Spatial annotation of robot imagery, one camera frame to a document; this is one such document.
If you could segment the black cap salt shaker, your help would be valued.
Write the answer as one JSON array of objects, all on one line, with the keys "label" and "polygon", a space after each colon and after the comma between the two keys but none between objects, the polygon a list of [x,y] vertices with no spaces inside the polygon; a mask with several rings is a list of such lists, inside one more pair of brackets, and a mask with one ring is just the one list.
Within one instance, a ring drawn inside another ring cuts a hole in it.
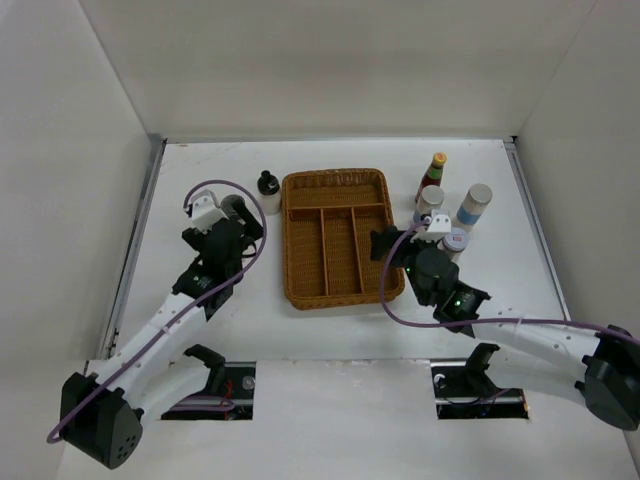
[{"label": "black cap salt shaker", "polygon": [[263,170],[257,180],[260,204],[268,215],[277,214],[281,209],[280,182],[269,170]]}]

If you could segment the red chili sauce bottle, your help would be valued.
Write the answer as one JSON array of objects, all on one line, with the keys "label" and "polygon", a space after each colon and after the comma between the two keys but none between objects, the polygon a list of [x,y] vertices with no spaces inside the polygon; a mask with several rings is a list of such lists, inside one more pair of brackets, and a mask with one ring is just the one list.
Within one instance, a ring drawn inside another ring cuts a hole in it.
[{"label": "red chili sauce bottle", "polygon": [[443,171],[444,171],[444,166],[447,162],[447,155],[444,152],[436,152],[431,160],[430,165],[428,166],[427,170],[425,171],[417,193],[415,195],[415,199],[414,202],[417,203],[419,201],[419,198],[421,197],[421,193],[422,190],[426,187],[426,186],[430,186],[430,185],[435,185],[435,186],[440,186],[441,185],[441,181],[442,181],[442,175],[443,175]]}]

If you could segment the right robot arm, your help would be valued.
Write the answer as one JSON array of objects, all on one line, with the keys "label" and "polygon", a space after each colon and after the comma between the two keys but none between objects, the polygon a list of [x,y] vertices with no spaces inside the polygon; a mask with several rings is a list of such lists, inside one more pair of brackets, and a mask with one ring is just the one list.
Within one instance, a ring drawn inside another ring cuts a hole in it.
[{"label": "right robot arm", "polygon": [[619,430],[638,430],[637,338],[615,325],[528,318],[504,310],[482,317],[490,295],[460,281],[458,266],[425,233],[421,223],[370,233],[371,260],[385,269],[403,269],[418,303],[433,310],[430,322],[398,316],[393,321],[476,340],[463,373],[475,395],[496,387],[537,391],[583,406]]}]

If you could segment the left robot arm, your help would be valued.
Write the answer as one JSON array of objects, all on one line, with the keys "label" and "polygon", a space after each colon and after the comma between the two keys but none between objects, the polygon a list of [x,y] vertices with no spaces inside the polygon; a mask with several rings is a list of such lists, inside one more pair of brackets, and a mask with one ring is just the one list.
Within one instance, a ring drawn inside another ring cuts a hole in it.
[{"label": "left robot arm", "polygon": [[131,457],[147,422],[192,394],[210,399],[221,393],[225,360],[194,339],[254,264],[246,249],[266,244],[264,214],[244,207],[238,213],[233,220],[216,209],[183,231],[195,260],[125,346],[96,371],[65,381],[49,443],[64,441],[114,470]]}]

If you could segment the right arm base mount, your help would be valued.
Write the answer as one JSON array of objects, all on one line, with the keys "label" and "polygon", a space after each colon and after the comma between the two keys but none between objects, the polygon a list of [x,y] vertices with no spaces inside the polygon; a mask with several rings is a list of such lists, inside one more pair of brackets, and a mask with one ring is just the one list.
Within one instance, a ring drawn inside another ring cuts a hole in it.
[{"label": "right arm base mount", "polygon": [[466,360],[431,363],[435,408],[439,420],[528,420],[520,389],[500,389],[487,376],[494,344],[480,343]]}]

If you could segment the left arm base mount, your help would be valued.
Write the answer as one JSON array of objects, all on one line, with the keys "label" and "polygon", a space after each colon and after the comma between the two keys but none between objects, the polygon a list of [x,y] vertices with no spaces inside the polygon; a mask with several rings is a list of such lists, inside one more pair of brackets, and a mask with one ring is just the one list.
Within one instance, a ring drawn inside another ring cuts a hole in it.
[{"label": "left arm base mount", "polygon": [[204,387],[178,402],[162,416],[171,421],[252,420],[257,364],[228,362],[224,356],[200,344],[184,352],[208,369]]}]

